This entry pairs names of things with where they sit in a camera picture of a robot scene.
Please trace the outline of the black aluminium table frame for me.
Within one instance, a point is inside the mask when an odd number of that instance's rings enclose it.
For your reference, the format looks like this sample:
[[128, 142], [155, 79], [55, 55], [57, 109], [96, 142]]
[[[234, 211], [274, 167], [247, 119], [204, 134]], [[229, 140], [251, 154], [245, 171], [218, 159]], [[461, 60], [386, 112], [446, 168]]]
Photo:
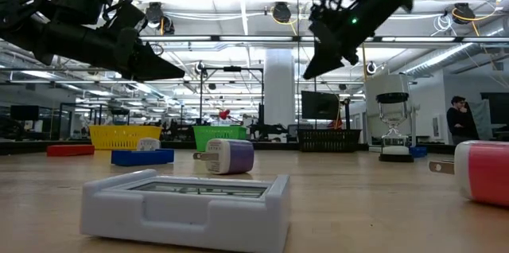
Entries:
[[[291, 143], [272, 143], [272, 142], [253, 142], [256, 150], [299, 150], [296, 142]], [[0, 155], [9, 154], [33, 154], [45, 152], [48, 146], [53, 145], [91, 145], [90, 141], [0, 141]], [[444, 144], [418, 144], [418, 146], [426, 147], [429, 154], [454, 154], [455, 146]], [[196, 145], [194, 142], [162, 142], [162, 148], [194, 150]]]

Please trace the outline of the person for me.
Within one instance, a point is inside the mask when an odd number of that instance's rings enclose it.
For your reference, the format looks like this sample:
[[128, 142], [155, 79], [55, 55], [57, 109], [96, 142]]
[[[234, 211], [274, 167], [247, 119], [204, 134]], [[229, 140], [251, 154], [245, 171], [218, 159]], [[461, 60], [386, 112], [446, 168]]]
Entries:
[[447, 110], [446, 118], [453, 145], [478, 140], [476, 124], [466, 98], [456, 95], [452, 97], [451, 104], [452, 106]]

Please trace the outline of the pink plug charger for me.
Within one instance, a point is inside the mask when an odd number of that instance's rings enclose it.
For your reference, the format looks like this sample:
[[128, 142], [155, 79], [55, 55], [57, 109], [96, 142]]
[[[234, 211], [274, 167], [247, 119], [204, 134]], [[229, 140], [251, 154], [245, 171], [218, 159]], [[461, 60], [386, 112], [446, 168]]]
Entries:
[[469, 200], [509, 208], [509, 142], [462, 142], [453, 160], [430, 161], [429, 170], [453, 175]]

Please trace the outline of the large dark wall screen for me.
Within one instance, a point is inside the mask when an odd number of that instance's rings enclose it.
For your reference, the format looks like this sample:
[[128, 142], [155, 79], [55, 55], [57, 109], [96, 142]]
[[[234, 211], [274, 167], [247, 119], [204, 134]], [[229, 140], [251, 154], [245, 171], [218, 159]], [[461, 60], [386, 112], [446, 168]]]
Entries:
[[492, 124], [509, 125], [509, 93], [481, 92], [481, 99], [486, 99]]

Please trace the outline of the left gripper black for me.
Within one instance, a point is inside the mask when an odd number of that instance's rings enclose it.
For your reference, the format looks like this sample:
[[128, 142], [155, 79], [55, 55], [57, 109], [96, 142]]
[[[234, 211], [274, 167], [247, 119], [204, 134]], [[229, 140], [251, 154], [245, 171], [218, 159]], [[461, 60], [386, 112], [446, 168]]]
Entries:
[[115, 36], [79, 25], [46, 25], [33, 54], [45, 64], [55, 55], [63, 56], [138, 82], [184, 77], [184, 70], [157, 56], [149, 44], [135, 42], [136, 30], [132, 28], [124, 28]]

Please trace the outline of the yellow plastic basket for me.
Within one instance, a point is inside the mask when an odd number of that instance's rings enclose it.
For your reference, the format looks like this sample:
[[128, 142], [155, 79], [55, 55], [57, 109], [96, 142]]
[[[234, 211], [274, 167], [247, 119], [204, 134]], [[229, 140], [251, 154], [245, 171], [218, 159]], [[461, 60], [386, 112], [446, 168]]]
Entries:
[[89, 126], [91, 143], [97, 150], [135, 150], [142, 138], [159, 139], [159, 126]]

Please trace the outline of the black plastic basket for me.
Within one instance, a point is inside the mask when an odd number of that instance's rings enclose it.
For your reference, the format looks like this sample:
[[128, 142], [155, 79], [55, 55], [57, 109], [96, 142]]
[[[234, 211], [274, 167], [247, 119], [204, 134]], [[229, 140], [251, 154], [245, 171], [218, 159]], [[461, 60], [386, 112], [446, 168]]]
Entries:
[[359, 148], [360, 134], [361, 130], [357, 129], [300, 129], [297, 140], [302, 152], [354, 152]]

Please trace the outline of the purple plug charger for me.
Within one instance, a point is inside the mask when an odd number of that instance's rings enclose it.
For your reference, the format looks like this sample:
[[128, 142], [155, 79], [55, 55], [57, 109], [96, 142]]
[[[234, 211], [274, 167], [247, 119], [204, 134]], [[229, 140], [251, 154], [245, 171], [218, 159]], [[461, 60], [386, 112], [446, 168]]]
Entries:
[[255, 152], [247, 140], [214, 138], [204, 152], [194, 153], [193, 159], [205, 162], [208, 172], [216, 175], [241, 174], [252, 170]]

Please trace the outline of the silver ventilation duct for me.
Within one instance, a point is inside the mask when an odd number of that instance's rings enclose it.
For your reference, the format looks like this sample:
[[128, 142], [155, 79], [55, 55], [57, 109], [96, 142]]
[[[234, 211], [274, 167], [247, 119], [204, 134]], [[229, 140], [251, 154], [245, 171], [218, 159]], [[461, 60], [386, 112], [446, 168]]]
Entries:
[[[506, 37], [509, 40], [509, 25], [502, 22], [498, 23], [497, 21], [486, 25], [480, 29], [480, 37], [490, 39]], [[425, 76], [457, 61], [474, 57], [484, 52], [483, 46], [487, 43], [486, 41], [477, 41], [476, 39], [477, 37], [464, 38], [461, 43], [448, 49], [432, 51], [409, 63], [406, 67], [399, 69], [398, 72], [414, 77]]]

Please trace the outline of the red digital thermometer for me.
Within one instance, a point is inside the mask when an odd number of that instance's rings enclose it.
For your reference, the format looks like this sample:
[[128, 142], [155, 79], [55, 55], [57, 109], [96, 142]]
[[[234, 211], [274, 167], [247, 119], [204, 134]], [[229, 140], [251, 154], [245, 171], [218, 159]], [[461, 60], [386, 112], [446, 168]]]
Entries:
[[93, 155], [93, 145], [52, 145], [46, 149], [48, 157], [68, 157], [80, 155]]

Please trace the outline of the green plastic basket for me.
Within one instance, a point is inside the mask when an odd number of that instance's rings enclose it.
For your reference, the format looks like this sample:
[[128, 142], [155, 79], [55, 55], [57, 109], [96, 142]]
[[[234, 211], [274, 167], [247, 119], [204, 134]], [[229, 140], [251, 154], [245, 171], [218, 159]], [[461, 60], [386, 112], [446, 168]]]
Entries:
[[242, 126], [193, 126], [196, 149], [204, 152], [209, 140], [214, 138], [239, 139], [247, 138], [247, 129]]

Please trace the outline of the pale cylindrical container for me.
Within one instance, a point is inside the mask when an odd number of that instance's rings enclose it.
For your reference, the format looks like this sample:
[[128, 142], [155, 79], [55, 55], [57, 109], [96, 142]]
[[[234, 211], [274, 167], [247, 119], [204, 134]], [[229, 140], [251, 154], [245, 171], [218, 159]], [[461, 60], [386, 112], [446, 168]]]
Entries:
[[[409, 77], [404, 74], [391, 74], [385, 76], [373, 76], [365, 83], [366, 97], [366, 137], [367, 144], [370, 147], [381, 147], [382, 136], [387, 134], [390, 129], [388, 122], [384, 122], [380, 118], [379, 103], [376, 99], [378, 95], [388, 93], [406, 93], [410, 94]], [[410, 140], [410, 145], [414, 145], [415, 122], [414, 122], [414, 105], [409, 96], [406, 101], [406, 119], [401, 121], [396, 130], [398, 133], [405, 135]]]

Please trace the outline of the black rig frame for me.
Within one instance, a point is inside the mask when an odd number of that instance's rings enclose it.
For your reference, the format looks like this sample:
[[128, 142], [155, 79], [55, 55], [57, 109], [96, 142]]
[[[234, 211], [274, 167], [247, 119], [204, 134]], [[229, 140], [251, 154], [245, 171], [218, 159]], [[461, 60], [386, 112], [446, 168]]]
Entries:
[[[211, 70], [212, 72], [208, 75], [208, 78], [211, 78], [217, 71], [222, 71], [222, 72], [239, 72], [240, 74], [242, 73], [242, 71], [247, 71], [249, 72], [257, 81], [258, 83], [261, 85], [261, 102], [259, 103], [258, 105], [258, 118], [264, 122], [264, 102], [265, 102], [265, 84], [264, 84], [264, 78], [261, 77], [261, 79], [258, 79], [255, 74], [253, 73], [253, 71], [259, 71], [261, 72], [261, 74], [264, 73], [264, 70], [261, 69], [261, 68], [248, 68], [248, 67], [239, 67], [239, 66], [224, 66], [222, 68], [220, 67], [205, 67], [203, 66], [201, 63], [200, 63], [200, 66], [201, 66], [201, 70], [200, 70], [200, 106], [199, 106], [199, 115], [200, 117], [196, 120], [197, 124], [198, 125], [203, 125], [204, 124], [204, 121], [203, 121], [203, 97], [204, 97], [204, 83], [205, 83], [205, 79], [204, 79], [204, 72], [205, 71], [208, 71], [208, 70]], [[247, 81], [243, 78], [243, 75], [241, 74], [241, 79], [242, 79], [242, 82], [244, 83], [245, 86], [247, 86]]]

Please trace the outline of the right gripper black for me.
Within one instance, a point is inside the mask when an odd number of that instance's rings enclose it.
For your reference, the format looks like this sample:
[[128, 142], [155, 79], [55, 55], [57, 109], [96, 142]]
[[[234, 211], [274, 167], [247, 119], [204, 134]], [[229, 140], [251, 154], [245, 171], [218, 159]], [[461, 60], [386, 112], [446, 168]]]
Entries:
[[324, 47], [316, 51], [303, 74], [305, 80], [359, 62], [357, 48], [388, 19], [388, 0], [356, 0], [348, 8], [324, 10]]

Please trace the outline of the small black monitor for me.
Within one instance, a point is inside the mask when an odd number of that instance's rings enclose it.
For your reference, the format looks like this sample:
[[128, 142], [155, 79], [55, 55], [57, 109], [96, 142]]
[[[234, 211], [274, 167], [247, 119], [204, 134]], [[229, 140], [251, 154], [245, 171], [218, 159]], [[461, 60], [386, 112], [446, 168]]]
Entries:
[[37, 105], [11, 105], [10, 117], [17, 121], [36, 121], [39, 119], [40, 107]]

